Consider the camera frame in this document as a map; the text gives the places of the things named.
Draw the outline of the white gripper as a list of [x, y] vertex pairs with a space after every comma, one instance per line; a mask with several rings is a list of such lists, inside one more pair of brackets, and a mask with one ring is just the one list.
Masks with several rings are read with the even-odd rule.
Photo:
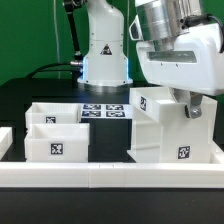
[[152, 43], [143, 41], [136, 44], [136, 50], [145, 79], [176, 88], [173, 97], [185, 104], [187, 118], [196, 119], [202, 115], [202, 94], [224, 93], [221, 42], [220, 28], [213, 23], [191, 27], [176, 38], [171, 51], [155, 51]]

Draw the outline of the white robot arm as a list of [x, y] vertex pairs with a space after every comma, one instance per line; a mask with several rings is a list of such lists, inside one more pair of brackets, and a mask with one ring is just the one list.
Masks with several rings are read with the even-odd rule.
[[[89, 51], [79, 82], [97, 89], [128, 85], [124, 17], [106, 0], [87, 0]], [[147, 82], [179, 91], [224, 93], [224, 28], [200, 0], [135, 0], [129, 28]]]

